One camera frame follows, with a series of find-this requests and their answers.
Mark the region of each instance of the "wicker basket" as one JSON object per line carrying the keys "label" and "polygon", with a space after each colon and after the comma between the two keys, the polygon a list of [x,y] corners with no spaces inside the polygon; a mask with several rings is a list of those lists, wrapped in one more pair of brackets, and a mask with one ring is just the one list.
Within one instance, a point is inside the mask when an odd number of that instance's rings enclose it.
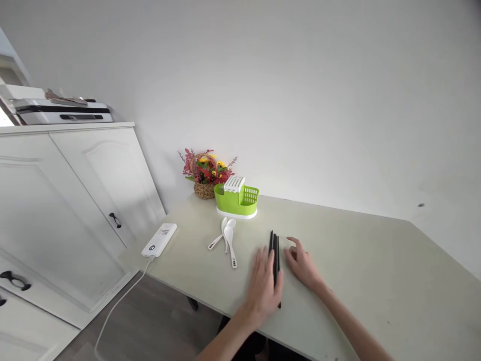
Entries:
{"label": "wicker basket", "polygon": [[[210,158],[210,159],[215,163],[215,159],[214,159],[214,157],[213,157],[212,155],[207,154],[207,153],[197,154],[197,155],[196,155],[194,158],[192,158],[192,160],[190,161],[189,167],[190,167],[190,171],[192,172],[192,174],[195,174],[195,173],[194,173],[194,162],[195,162],[197,159],[202,158],[203,156],[205,156],[205,157],[207,157],[207,158]],[[215,186],[214,183],[210,183],[210,184],[203,185],[203,184],[194,182],[194,192],[195,192],[195,194],[196,194],[199,198],[202,198],[202,199],[211,199],[211,198],[214,198],[214,197],[215,197],[214,186]]]}

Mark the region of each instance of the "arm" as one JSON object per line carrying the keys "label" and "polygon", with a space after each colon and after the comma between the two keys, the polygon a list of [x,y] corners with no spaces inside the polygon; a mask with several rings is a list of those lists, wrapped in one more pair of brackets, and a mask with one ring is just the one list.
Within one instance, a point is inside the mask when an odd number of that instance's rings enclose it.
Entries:
{"label": "arm", "polygon": [[274,288],[274,251],[267,247],[256,252],[247,298],[234,317],[207,345],[197,361],[230,361],[244,341],[277,310],[284,286],[284,272],[278,273]]}
{"label": "arm", "polygon": [[326,305],[341,327],[361,361],[394,361],[374,337],[361,325],[351,312],[324,283],[312,262],[309,253],[304,251],[301,241],[287,237],[296,247],[285,249],[286,261],[292,272],[310,288]]}

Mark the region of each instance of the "table leg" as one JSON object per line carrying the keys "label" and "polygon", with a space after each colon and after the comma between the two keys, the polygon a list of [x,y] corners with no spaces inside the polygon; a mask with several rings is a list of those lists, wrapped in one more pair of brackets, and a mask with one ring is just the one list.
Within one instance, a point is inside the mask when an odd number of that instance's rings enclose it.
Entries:
{"label": "table leg", "polygon": [[194,311],[197,311],[197,309],[199,308],[199,304],[197,303],[197,301],[190,297],[187,297],[187,299],[189,300],[190,307],[192,307]]}

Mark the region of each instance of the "hand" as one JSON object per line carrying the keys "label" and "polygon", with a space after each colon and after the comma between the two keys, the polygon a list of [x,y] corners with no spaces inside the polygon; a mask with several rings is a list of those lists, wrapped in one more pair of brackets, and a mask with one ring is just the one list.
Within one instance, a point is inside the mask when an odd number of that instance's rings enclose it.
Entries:
{"label": "hand", "polygon": [[296,244],[296,247],[284,248],[286,261],[292,272],[313,291],[317,286],[325,286],[324,280],[311,259],[311,255],[304,251],[301,241],[294,237],[287,237],[287,239]]}
{"label": "hand", "polygon": [[277,275],[277,283],[274,287],[274,250],[271,251],[269,258],[267,255],[266,246],[257,250],[247,299],[236,314],[239,318],[247,320],[253,327],[253,331],[260,328],[277,310],[284,287],[282,269]]}

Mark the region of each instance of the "finger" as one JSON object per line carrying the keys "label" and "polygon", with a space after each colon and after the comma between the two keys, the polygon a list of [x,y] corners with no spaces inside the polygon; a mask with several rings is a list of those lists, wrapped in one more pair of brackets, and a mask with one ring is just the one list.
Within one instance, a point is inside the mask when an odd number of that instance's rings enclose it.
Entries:
{"label": "finger", "polygon": [[272,272],[273,271],[275,255],[276,255],[275,251],[271,250],[271,252],[269,253],[269,258],[268,258],[267,263],[266,263],[266,272]]}
{"label": "finger", "polygon": [[254,256],[254,265],[252,269],[252,277],[254,277],[255,274],[257,274],[259,270],[259,264],[260,264],[260,259],[261,259],[261,249],[258,248],[256,251],[256,255]]}
{"label": "finger", "polygon": [[284,248],[284,255],[286,256],[287,264],[294,270],[297,267],[297,262],[287,248]]}
{"label": "finger", "polygon": [[281,301],[283,289],[284,289],[284,270],[281,269],[277,274],[277,283],[274,288],[274,294],[276,295],[276,299],[278,302]]}
{"label": "finger", "polygon": [[294,238],[294,237],[287,237],[287,239],[289,241],[293,241],[296,244],[297,248],[299,248],[301,252],[304,252],[304,247],[302,247],[301,241],[299,241],[297,238]]}
{"label": "finger", "polygon": [[294,258],[297,261],[297,248],[294,246],[290,246],[289,253],[292,255],[292,258]]}
{"label": "finger", "polygon": [[265,272],[267,269],[267,262],[268,262],[268,249],[267,246],[264,246],[262,248],[262,254],[261,254],[261,263],[259,266],[259,271]]}

